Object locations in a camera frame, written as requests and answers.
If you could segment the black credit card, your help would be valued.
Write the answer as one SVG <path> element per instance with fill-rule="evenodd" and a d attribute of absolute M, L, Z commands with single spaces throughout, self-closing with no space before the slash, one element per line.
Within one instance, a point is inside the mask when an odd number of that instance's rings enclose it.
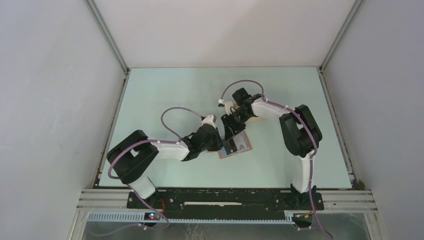
<path fill-rule="evenodd" d="M 238 151 L 233 137 L 229 140 L 226 140 L 223 146 L 227 155 L 233 154 Z"/>

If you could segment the beige oval tray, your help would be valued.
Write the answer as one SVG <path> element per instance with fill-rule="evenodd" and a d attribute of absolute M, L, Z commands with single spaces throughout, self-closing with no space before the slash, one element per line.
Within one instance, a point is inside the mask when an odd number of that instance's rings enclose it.
<path fill-rule="evenodd" d="M 263 117 L 263 116 L 253 116 L 253 117 L 250 117 L 247 120 L 247 122 L 262 121 L 262 120 L 266 120 L 266 119 L 267 118 L 266 117 Z"/>

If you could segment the orange leather card holder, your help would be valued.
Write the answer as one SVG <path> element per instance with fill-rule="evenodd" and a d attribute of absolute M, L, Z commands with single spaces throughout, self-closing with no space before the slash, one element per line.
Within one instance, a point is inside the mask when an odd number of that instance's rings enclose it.
<path fill-rule="evenodd" d="M 236 147 L 237 147 L 237 152 L 232 153 L 230 155 L 227 155 L 225 149 L 222 148 L 220 151 L 216 152 L 218 154 L 219 159 L 234 157 L 237 154 L 246 153 L 246 152 L 251 151 L 253 149 L 251 141 L 250 141 L 246 131 L 243 131 L 243 132 L 237 134 L 236 136 L 233 137 L 233 139 L 234 139 Z"/>

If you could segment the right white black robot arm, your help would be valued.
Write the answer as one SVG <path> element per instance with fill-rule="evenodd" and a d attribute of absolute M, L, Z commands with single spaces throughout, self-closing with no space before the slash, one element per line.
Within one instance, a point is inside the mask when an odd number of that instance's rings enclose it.
<path fill-rule="evenodd" d="M 304 209 L 311 202 L 308 193 L 313 188 L 313 170 L 315 155 L 323 136 L 310 109 L 306 105 L 296 108 L 262 99 L 245 99 L 238 108 L 231 101 L 218 100 L 218 106 L 225 108 L 221 116 L 224 126 L 224 142 L 229 142 L 246 129 L 246 122 L 251 118 L 263 117 L 278 120 L 287 150 L 299 157 L 292 187 L 291 204 L 297 209 Z"/>

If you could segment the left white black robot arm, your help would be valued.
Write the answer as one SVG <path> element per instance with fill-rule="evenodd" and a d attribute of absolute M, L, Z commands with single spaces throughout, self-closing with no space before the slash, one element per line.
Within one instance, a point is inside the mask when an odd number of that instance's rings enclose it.
<path fill-rule="evenodd" d="M 107 153 L 110 164 L 107 175 L 138 194 L 138 201 L 145 208 L 153 208 L 158 194 L 145 173 L 150 164 L 155 160 L 187 162 L 203 152 L 218 152 L 223 147 L 218 129 L 207 123 L 177 141 L 151 139 L 144 131 L 136 130 Z"/>

